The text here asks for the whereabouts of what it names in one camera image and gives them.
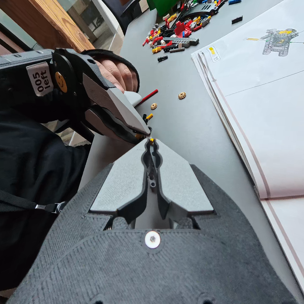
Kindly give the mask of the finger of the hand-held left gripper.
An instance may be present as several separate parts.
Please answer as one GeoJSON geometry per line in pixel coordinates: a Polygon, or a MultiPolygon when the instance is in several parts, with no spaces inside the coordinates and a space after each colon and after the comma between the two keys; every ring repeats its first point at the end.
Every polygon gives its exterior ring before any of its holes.
{"type": "Polygon", "coordinates": [[[84,123],[95,132],[112,139],[135,145],[143,140],[141,134],[136,134],[127,127],[124,127],[122,122],[114,118],[103,108],[89,108],[85,112],[84,123]]]}
{"type": "Polygon", "coordinates": [[[103,89],[83,73],[83,86],[88,97],[97,105],[106,108],[131,130],[150,135],[151,131],[125,95],[116,87],[103,89]]]}

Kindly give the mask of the wooden beam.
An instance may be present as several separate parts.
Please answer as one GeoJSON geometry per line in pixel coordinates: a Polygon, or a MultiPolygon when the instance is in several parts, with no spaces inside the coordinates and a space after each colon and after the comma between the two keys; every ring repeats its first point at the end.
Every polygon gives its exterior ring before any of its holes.
{"type": "Polygon", "coordinates": [[[94,49],[56,0],[1,0],[0,8],[43,48],[94,49]]]}

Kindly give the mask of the red lego axle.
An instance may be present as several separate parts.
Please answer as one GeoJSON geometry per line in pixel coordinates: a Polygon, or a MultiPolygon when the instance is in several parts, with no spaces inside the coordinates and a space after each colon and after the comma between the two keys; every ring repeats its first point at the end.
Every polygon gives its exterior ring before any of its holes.
{"type": "Polygon", "coordinates": [[[148,94],[146,97],[142,98],[142,100],[136,106],[142,104],[143,102],[145,102],[146,100],[150,99],[152,96],[154,96],[157,93],[158,93],[158,89],[154,90],[153,92],[151,92],[150,94],[148,94]]]}

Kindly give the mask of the pile of loose lego pieces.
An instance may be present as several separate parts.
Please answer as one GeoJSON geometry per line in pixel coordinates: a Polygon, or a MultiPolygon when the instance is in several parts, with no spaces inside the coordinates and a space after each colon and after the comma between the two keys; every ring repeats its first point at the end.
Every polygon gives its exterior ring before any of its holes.
{"type": "Polygon", "coordinates": [[[199,44],[199,38],[191,37],[191,34],[204,28],[210,23],[211,17],[215,16],[225,4],[233,5],[241,0],[218,0],[218,1],[185,1],[179,2],[177,10],[180,12],[163,17],[164,24],[155,24],[148,33],[142,46],[148,45],[153,54],[164,52],[165,55],[158,57],[158,62],[168,59],[168,54],[185,51],[190,46],[199,44]]]}

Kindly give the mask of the person's left hand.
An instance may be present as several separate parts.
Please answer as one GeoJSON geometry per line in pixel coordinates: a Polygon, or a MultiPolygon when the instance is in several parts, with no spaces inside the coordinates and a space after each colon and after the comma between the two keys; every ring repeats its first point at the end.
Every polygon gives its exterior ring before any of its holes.
{"type": "Polygon", "coordinates": [[[124,63],[108,58],[95,60],[101,75],[115,85],[122,93],[136,92],[138,79],[135,71],[124,63]]]}

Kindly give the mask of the green plastic bin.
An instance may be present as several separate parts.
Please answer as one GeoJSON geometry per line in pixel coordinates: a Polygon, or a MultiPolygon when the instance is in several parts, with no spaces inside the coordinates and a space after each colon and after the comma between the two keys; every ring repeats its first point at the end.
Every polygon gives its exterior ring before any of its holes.
{"type": "Polygon", "coordinates": [[[147,0],[149,9],[157,10],[159,16],[165,16],[173,10],[180,0],[147,0]]]}

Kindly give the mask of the dark upholstered chair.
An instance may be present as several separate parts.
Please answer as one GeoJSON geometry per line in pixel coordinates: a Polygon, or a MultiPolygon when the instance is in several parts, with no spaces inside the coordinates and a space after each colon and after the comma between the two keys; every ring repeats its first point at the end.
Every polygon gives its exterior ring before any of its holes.
{"type": "Polygon", "coordinates": [[[139,0],[103,0],[126,34],[128,25],[142,14],[139,0]]]}

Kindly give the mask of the grey lego chassis assembly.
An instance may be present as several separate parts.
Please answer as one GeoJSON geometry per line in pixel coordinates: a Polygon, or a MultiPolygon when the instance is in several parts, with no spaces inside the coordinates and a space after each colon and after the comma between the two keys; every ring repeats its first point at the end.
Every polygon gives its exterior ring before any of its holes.
{"type": "Polygon", "coordinates": [[[143,156],[143,162],[146,165],[146,172],[147,172],[147,179],[149,182],[149,186],[152,190],[152,192],[156,192],[156,186],[157,186],[157,170],[155,168],[154,163],[154,139],[149,137],[146,138],[143,134],[139,133],[138,131],[133,131],[135,133],[135,137],[137,140],[144,141],[146,152],[143,156]]]}

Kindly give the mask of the lego instruction booklet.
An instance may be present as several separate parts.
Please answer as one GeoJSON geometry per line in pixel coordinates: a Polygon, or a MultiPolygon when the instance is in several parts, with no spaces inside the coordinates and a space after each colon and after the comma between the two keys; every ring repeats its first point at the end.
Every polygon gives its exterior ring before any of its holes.
{"type": "Polygon", "coordinates": [[[304,287],[303,1],[282,1],[191,54],[304,287]]]}

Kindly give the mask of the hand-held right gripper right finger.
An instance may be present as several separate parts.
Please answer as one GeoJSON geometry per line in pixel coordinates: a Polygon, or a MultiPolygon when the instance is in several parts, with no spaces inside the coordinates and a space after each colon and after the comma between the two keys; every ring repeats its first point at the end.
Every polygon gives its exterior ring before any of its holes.
{"type": "Polygon", "coordinates": [[[154,177],[164,228],[173,229],[182,218],[214,213],[189,162],[159,139],[154,139],[154,177]]]}

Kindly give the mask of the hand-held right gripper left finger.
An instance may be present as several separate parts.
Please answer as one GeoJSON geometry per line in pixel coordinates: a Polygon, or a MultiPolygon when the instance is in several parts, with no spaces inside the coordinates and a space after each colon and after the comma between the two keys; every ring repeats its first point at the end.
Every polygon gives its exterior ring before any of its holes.
{"type": "Polygon", "coordinates": [[[90,212],[123,217],[128,224],[143,213],[148,189],[148,143],[149,139],[142,140],[113,163],[90,212]]]}

